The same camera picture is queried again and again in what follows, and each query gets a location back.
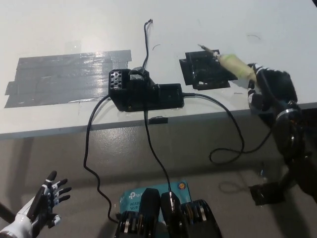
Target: power cord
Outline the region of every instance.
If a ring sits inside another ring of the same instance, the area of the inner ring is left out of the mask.
[[[148,24],[152,24],[153,23],[153,20],[150,19],[148,20],[146,23],[144,23],[144,37],[145,37],[145,49],[147,51],[147,54],[146,54],[146,57],[144,59],[144,62],[142,64],[142,68],[146,68],[147,66],[147,63],[148,63],[148,59],[149,59],[149,42],[148,42],[148,33],[147,33],[147,25]]]
[[[118,221],[116,221],[115,219],[113,219],[111,216],[110,216],[110,212],[111,212],[111,207],[112,207],[112,203],[110,201],[110,199],[103,193],[101,192],[100,190],[100,177],[99,175],[93,171],[92,169],[90,169],[88,166],[87,166],[87,157],[88,157],[88,150],[89,150],[89,134],[90,134],[90,129],[91,129],[91,126],[92,126],[92,122],[93,122],[93,119],[94,119],[94,116],[95,116],[95,113],[97,111],[97,109],[99,108],[99,106],[107,99],[109,98],[109,95],[107,96],[104,96],[98,103],[97,105],[95,106],[95,108],[93,109],[93,112],[91,113],[90,115],[90,118],[89,118],[89,121],[88,121],[88,125],[87,125],[87,131],[86,131],[86,149],[85,149],[85,157],[84,157],[84,168],[92,173],[96,179],[97,179],[97,191],[98,193],[101,194],[102,197],[104,197],[108,203],[109,203],[109,209],[108,209],[108,218],[110,221],[114,222],[114,223],[118,223]]]
[[[229,148],[216,148],[214,150],[212,150],[209,154],[209,160],[210,162],[212,162],[213,164],[216,164],[216,165],[225,165],[225,164],[229,164],[229,163],[232,163],[234,161],[236,161],[242,154],[251,154],[253,152],[256,152],[257,150],[259,150],[265,143],[266,141],[268,140],[268,138],[270,137],[271,133],[272,133],[272,130],[270,130],[268,132],[268,134],[265,136],[265,138],[263,139],[263,141],[254,149],[252,150],[249,150],[249,151],[244,151],[244,147],[245,147],[245,141],[244,141],[244,138],[243,138],[243,135],[241,133],[241,130],[240,130],[240,127],[236,121],[236,119],[234,118],[234,116],[232,115],[231,111],[225,106],[223,105],[221,102],[217,101],[216,99],[212,98],[212,97],[209,97],[207,95],[204,95],[204,94],[198,94],[198,93],[183,93],[183,97],[186,98],[186,97],[201,97],[203,99],[208,99],[210,101],[212,101],[213,103],[217,104],[218,106],[222,107],[228,114],[228,116],[232,119],[237,131],[238,131],[238,134],[239,134],[239,137],[240,137],[240,140],[241,140],[241,149],[240,150],[233,150],[233,149],[229,149]],[[216,151],[230,151],[230,152],[234,152],[234,153],[237,153],[238,155],[233,157],[232,159],[228,160],[228,161],[225,161],[225,162],[216,162],[214,161],[211,157],[212,155],[216,152]]]
[[[142,67],[145,69],[146,65],[147,65],[147,62],[148,62],[148,58],[149,58],[149,43],[148,43],[148,33],[147,33],[147,25],[148,24],[151,24],[153,23],[153,20],[150,19],[148,20],[145,24],[144,24],[144,37],[145,37],[145,49],[146,49],[146,57],[144,59],[144,62],[143,62],[143,65]],[[154,155],[154,158],[156,159],[156,161],[158,162],[158,164],[161,166],[165,176],[166,176],[166,180],[167,180],[167,184],[168,184],[168,191],[169,192],[172,192],[172,189],[170,187],[170,181],[169,181],[169,176],[167,174],[167,171],[164,167],[164,165],[162,164],[162,162],[159,160],[159,158],[157,157],[154,149],[153,149],[153,146],[152,146],[152,143],[151,143],[151,137],[150,137],[150,133],[149,133],[149,127],[148,127],[148,109],[147,109],[147,104],[146,104],[146,96],[145,96],[145,99],[144,99],[144,102],[143,102],[143,106],[144,106],[144,124],[145,124],[145,129],[147,131],[147,136],[148,136],[148,142],[149,142],[149,146],[150,146],[150,149]]]

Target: black electronic device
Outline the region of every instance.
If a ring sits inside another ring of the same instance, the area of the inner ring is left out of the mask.
[[[178,197],[172,192],[172,212],[169,199],[169,193],[163,193],[160,203],[171,238],[222,238],[212,211],[204,200],[180,204]]]
[[[155,84],[142,67],[112,70],[109,73],[109,95],[116,107],[125,112],[184,106],[179,83]]]
[[[145,189],[141,196],[139,212],[122,213],[114,238],[155,237],[159,209],[159,191],[154,188]]]

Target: white table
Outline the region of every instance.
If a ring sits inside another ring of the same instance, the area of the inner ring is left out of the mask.
[[[302,108],[316,107],[317,8],[311,0],[5,1],[0,8],[0,139],[84,131],[97,103],[4,109],[19,58],[131,50],[129,68],[134,68],[145,57],[143,24],[150,18],[147,70],[155,83],[181,83],[184,92],[194,92],[185,85],[178,60],[200,50],[200,43],[288,71]],[[200,93],[235,114],[249,113],[246,89],[230,84]],[[170,123],[221,112],[211,102],[185,99],[184,108],[151,111],[149,118],[169,117]],[[143,125],[143,113],[119,112],[110,101],[94,124],[93,129]]]

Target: robot finger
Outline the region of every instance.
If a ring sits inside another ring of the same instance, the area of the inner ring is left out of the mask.
[[[56,176],[57,176],[57,172],[56,172],[56,171],[52,171],[52,172],[50,173],[50,175],[48,176],[48,178],[44,181],[42,187],[46,188],[45,193],[47,193],[48,190],[51,189],[52,183],[53,183],[54,179],[56,178]]]
[[[254,81],[249,81],[248,86],[248,102],[251,110],[255,111],[267,111],[269,104],[264,100],[262,94],[258,94],[255,90]]]
[[[35,197],[33,198],[30,208],[26,209],[26,211],[28,210],[26,216],[31,220],[31,222],[35,221],[35,219],[37,218],[44,204],[44,198],[45,198],[45,196],[43,196],[44,192],[45,192],[45,188],[42,185],[39,191],[37,192],[37,194],[35,195]]]
[[[56,189],[58,189],[59,187],[61,187],[61,186],[63,186],[64,184],[66,184],[67,183],[67,179],[65,178],[65,179],[63,179],[63,180],[61,180],[61,181],[58,181],[57,183],[54,183],[53,184],[53,190],[55,191]]]
[[[70,199],[70,195],[66,195],[66,196],[63,196],[61,198],[57,197],[54,199],[54,205],[56,206],[56,205],[60,204],[62,201],[66,201],[68,199]]]
[[[71,190],[71,187],[67,187],[67,188],[62,188],[61,190],[57,191],[55,193],[55,197],[58,197],[66,192],[69,192]]]
[[[61,217],[58,214],[51,214],[50,217],[52,217],[52,218],[50,218],[50,220],[48,221],[48,228],[49,229],[58,225],[61,221]]]

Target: gray duct tape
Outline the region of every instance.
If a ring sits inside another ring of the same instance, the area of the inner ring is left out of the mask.
[[[98,100],[108,94],[109,72],[131,60],[130,50],[20,58],[5,107]]]

